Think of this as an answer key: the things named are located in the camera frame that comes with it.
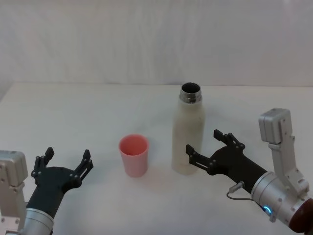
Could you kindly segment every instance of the pink plastic cup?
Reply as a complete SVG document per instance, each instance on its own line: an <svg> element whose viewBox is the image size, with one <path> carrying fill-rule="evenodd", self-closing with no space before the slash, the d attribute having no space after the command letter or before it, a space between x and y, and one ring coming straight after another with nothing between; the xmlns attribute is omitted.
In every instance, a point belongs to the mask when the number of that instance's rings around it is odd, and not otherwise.
<svg viewBox="0 0 313 235"><path fill-rule="evenodd" d="M148 140L138 134L131 134L121 139L121 152L126 174L130 177L141 177L148 169Z"/></svg>

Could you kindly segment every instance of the bottle opening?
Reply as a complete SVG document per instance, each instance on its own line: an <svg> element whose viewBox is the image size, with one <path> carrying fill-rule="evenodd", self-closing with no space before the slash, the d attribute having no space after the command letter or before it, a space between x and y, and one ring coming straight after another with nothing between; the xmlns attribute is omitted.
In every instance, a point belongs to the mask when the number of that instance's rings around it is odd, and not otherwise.
<svg viewBox="0 0 313 235"><path fill-rule="evenodd" d="M185 83L181 89L186 92L186 93L197 93L200 91L200 86L196 83L193 83L193 82L188 82L188 83Z"/></svg>
<svg viewBox="0 0 313 235"><path fill-rule="evenodd" d="M198 84L187 82L182 85L179 98L187 104L197 103L202 100L201 88Z"/></svg>

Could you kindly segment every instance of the white wall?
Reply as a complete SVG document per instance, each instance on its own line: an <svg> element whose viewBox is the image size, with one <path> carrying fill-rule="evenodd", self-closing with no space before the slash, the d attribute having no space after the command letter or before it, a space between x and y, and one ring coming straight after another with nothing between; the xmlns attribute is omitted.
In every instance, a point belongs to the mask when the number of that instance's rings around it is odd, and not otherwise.
<svg viewBox="0 0 313 235"><path fill-rule="evenodd" d="M0 0L15 81L313 85L312 0Z"/></svg>

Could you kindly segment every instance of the white table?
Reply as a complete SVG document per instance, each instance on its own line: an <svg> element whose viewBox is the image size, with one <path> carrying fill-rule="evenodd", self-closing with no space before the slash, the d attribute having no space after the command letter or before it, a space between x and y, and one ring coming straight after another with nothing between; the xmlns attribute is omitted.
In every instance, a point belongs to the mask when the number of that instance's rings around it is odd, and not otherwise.
<svg viewBox="0 0 313 235"><path fill-rule="evenodd" d="M232 201L233 182L198 170L175 173L171 162L172 114L179 86L23 84L0 103L0 149L26 155L30 173L37 155L52 146L50 166L75 169L89 149L94 169L69 191L55 217L56 235L291 235L279 221L249 201ZM289 108L296 136L297 165L313 184L313 88L202 87L207 112L202 153L222 146L213 130L232 132L245 154L273 170L261 141L258 117L273 107ZM140 133L150 141L149 169L139 179L123 169L118 142ZM25 199L35 188L25 181ZM249 196L243 190L238 197Z"/></svg>

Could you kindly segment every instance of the water bottle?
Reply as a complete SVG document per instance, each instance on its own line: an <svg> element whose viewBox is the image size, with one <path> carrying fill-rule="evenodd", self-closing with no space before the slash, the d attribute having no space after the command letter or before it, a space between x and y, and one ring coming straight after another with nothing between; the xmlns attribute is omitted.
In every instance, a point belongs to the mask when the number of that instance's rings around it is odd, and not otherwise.
<svg viewBox="0 0 313 235"><path fill-rule="evenodd" d="M202 105L201 88L196 83L185 83L181 87L178 108L174 114L172 136L172 168L183 175L197 171L189 164L186 145L201 152L205 111Z"/></svg>

